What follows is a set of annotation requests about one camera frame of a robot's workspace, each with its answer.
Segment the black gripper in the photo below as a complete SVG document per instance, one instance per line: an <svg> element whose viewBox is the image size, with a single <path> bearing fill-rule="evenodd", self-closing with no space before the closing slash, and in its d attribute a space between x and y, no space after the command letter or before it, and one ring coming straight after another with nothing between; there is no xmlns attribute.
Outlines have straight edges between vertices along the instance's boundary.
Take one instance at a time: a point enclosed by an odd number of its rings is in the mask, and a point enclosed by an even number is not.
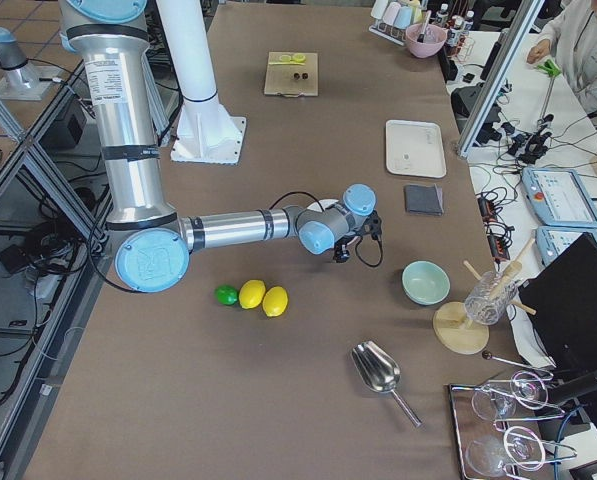
<svg viewBox="0 0 597 480"><path fill-rule="evenodd" d="M357 237L343 237L335 242L332 260L334 263L345 263L350 257L350 247L358 241Z"/></svg>

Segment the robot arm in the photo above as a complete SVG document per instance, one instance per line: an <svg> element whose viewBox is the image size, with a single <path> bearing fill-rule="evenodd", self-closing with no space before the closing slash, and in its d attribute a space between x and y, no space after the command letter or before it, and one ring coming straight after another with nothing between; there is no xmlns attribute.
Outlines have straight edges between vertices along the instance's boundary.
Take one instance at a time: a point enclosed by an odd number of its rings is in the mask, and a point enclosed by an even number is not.
<svg viewBox="0 0 597 480"><path fill-rule="evenodd" d="M180 217L162 190L145 9L142 1L60 3L64 43L83 59L95 112L113 202L106 224L121 238L114 260L121 290L172 287L202 249L295 237L321 254L376 228L376 196L364 184L330 205ZM157 9L183 97L172 159L237 163L246 121L219 100L200 4L161 1Z"/></svg>

